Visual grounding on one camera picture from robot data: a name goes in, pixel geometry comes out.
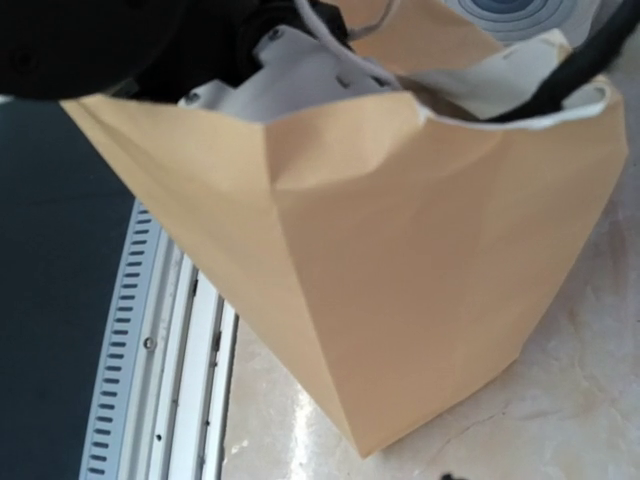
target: vent slot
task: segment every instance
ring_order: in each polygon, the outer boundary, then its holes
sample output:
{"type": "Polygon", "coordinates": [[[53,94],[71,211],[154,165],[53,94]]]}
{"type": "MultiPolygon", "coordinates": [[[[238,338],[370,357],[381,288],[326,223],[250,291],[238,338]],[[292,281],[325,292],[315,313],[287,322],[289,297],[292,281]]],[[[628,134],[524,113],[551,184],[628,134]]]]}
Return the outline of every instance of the vent slot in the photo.
{"type": "Polygon", "coordinates": [[[80,480],[118,478],[141,327],[162,228],[135,202],[96,375],[80,480]]]}

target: black object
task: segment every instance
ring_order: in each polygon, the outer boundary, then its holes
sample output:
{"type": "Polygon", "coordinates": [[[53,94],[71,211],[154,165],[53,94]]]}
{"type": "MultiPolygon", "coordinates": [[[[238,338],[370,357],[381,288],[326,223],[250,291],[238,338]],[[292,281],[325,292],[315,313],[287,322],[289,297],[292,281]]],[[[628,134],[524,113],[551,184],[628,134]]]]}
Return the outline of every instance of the black object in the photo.
{"type": "MultiPolygon", "coordinates": [[[[348,30],[340,9],[318,0],[311,0],[310,4],[333,36],[348,46],[348,30]]],[[[236,55],[238,73],[242,78],[249,78],[260,69],[260,65],[253,56],[253,50],[270,30],[279,25],[287,25],[308,34],[311,33],[291,0],[263,0],[259,8],[242,22],[238,31],[236,55]]]]}
{"type": "Polygon", "coordinates": [[[516,108],[485,120],[515,122],[562,110],[563,102],[594,77],[604,73],[640,28],[640,1],[623,0],[606,23],[549,74],[534,94],[516,108]]]}
{"type": "MultiPolygon", "coordinates": [[[[340,10],[312,0],[346,42],[340,10]]],[[[1,0],[0,95],[60,100],[135,80],[135,98],[176,102],[213,79],[236,86],[277,25],[304,26],[291,0],[1,0]]]]}
{"type": "Polygon", "coordinates": [[[57,105],[2,105],[0,151],[0,478],[78,480],[133,197],[57,105]]]}
{"type": "Polygon", "coordinates": [[[2,0],[0,94],[64,99],[135,76],[162,52],[191,1],[2,0]]]}

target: white object inside bag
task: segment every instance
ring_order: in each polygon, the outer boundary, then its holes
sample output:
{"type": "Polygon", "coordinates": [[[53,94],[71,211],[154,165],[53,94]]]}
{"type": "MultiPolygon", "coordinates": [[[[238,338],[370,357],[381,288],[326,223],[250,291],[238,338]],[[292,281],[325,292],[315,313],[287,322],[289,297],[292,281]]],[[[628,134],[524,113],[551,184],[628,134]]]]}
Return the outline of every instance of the white object inside bag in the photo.
{"type": "MultiPolygon", "coordinates": [[[[563,48],[568,48],[568,43],[556,30],[514,45],[467,69],[431,70],[407,77],[475,117],[486,119],[525,102],[558,65],[563,48]]],[[[335,56],[316,39],[287,26],[269,32],[254,53],[263,68],[238,88],[215,80],[193,90],[180,105],[268,123],[306,108],[394,91],[358,66],[335,56]]],[[[568,98],[563,111],[509,124],[446,117],[417,100],[416,106],[424,121],[432,118],[482,130],[538,130],[597,116],[606,108],[610,95],[606,80],[596,80],[568,98]]]]}

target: white cord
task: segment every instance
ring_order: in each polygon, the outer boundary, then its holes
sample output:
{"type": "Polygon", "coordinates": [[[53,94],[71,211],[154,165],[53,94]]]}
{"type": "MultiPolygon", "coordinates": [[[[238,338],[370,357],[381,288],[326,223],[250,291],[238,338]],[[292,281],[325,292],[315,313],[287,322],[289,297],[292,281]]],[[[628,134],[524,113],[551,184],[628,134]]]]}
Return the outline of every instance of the white cord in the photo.
{"type": "Polygon", "coordinates": [[[352,64],[367,75],[377,78],[396,90],[402,90],[402,86],[395,75],[378,65],[367,62],[365,59],[359,57],[336,40],[322,19],[313,10],[308,0],[294,0],[294,2],[300,17],[309,31],[315,35],[318,42],[324,45],[344,62],[352,64]]]}
{"type": "Polygon", "coordinates": [[[377,22],[372,23],[370,25],[365,25],[364,27],[349,29],[349,41],[353,42],[356,40],[360,40],[364,37],[368,37],[372,33],[375,33],[378,30],[381,30],[382,28],[387,26],[389,21],[393,18],[393,16],[398,11],[398,7],[400,6],[401,3],[402,3],[402,0],[388,0],[387,5],[384,7],[384,11],[382,12],[382,16],[377,22]]]}

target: screw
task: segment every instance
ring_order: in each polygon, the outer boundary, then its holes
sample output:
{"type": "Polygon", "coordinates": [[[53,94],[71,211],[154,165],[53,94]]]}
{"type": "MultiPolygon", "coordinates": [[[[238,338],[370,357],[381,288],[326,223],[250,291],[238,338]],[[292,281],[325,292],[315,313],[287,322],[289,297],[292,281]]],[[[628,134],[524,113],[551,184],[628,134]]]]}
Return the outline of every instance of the screw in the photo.
{"type": "Polygon", "coordinates": [[[198,100],[200,100],[200,95],[196,92],[190,92],[187,94],[187,96],[184,98],[184,101],[187,105],[191,105],[193,103],[196,103],[198,100]]]}
{"type": "Polygon", "coordinates": [[[283,35],[284,35],[284,32],[282,30],[280,30],[279,28],[274,28],[273,30],[271,30],[271,32],[269,32],[269,35],[267,35],[267,39],[270,42],[275,42],[276,40],[281,38],[283,35]]]}
{"type": "Polygon", "coordinates": [[[340,77],[340,75],[336,76],[336,81],[345,90],[348,90],[349,88],[351,88],[351,83],[348,80],[345,80],[344,78],[340,77]]]}
{"type": "Polygon", "coordinates": [[[144,339],[144,342],[142,342],[142,346],[145,350],[153,351],[156,348],[156,341],[151,337],[147,337],[144,339]]]}
{"type": "Polygon", "coordinates": [[[14,50],[11,54],[11,66],[20,75],[29,75],[38,68],[38,57],[29,49],[14,50]]]}

